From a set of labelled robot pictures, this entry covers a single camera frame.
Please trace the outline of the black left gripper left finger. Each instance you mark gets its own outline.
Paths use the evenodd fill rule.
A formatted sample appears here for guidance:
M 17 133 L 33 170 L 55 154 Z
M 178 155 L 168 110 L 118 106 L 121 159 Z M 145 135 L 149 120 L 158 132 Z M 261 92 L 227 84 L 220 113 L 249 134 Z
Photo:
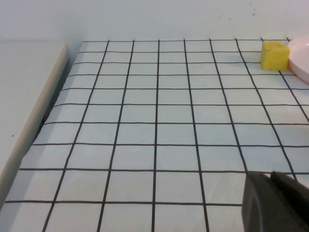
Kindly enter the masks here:
M 242 220 L 246 232 L 295 232 L 292 207 L 270 178 L 260 173 L 246 176 Z

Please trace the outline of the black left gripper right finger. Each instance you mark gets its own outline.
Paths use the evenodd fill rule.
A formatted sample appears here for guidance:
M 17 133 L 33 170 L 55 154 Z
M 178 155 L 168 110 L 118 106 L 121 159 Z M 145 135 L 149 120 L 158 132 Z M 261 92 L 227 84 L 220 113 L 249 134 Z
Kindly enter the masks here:
M 309 231 L 309 189 L 282 172 L 272 172 L 270 180 L 291 217 L 297 222 L 295 232 Z

